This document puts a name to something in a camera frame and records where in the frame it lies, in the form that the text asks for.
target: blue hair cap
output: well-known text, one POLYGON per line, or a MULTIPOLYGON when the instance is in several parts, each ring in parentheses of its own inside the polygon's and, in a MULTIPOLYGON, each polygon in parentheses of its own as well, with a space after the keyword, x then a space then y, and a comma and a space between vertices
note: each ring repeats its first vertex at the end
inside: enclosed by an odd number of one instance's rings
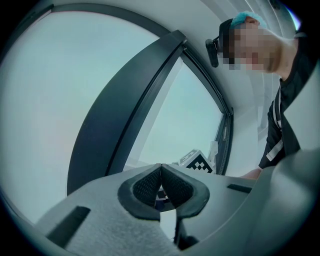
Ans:
POLYGON ((267 29, 267 24, 266 22, 256 13, 252 12, 252 11, 243 11, 238 13, 238 15, 232 20, 231 24, 230 24, 230 28, 239 25, 241 23, 244 23, 246 20, 246 17, 250 16, 251 18, 256 19, 258 22, 260 22, 260 27, 267 29))

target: gray device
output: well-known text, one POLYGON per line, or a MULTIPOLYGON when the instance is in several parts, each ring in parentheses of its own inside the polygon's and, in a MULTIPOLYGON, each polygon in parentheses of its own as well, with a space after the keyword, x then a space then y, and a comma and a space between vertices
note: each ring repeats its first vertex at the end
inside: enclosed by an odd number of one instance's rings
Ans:
POLYGON ((33 232, 48 238, 43 248, 81 256, 271 254, 315 205, 319 155, 320 149, 300 150, 264 169, 257 181, 175 164, 106 176, 54 206, 33 232), (161 230, 154 208, 160 186, 176 209, 174 242, 161 230))

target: black head-mounted device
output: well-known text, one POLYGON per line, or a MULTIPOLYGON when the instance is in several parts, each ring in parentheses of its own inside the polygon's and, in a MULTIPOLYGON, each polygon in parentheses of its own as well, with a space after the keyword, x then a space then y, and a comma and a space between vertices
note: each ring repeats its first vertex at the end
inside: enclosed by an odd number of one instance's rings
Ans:
POLYGON ((228 56, 229 48, 229 29, 232 22, 232 18, 221 23, 219 26, 219 36, 215 39, 207 39, 205 41, 205 47, 209 55, 211 66, 216 68, 219 65, 218 53, 223 53, 223 56, 228 56))

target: person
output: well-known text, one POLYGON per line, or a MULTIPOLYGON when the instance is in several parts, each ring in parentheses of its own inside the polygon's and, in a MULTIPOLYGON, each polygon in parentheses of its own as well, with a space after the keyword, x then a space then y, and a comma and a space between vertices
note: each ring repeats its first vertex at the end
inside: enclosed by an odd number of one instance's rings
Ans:
POLYGON ((270 31, 260 16, 249 11, 219 27, 218 55, 222 54, 224 63, 234 67, 245 64, 248 70, 280 76, 279 89, 267 114, 268 132, 262 159, 256 169, 242 178, 257 179, 264 168, 277 165, 300 149, 284 111, 304 87, 318 59, 304 28, 302 22, 294 38, 284 38, 270 31))

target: black mesh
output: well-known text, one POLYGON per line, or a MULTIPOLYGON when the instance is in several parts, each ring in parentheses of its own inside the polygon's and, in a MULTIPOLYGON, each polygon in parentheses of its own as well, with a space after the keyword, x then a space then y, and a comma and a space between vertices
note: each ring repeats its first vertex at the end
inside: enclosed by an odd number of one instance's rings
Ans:
POLYGON ((175 208, 188 201, 194 193, 192 185, 164 168, 161 171, 161 183, 175 208))
POLYGON ((140 202, 154 207, 160 186, 160 169, 158 169, 137 181, 133 185, 133 194, 140 202))

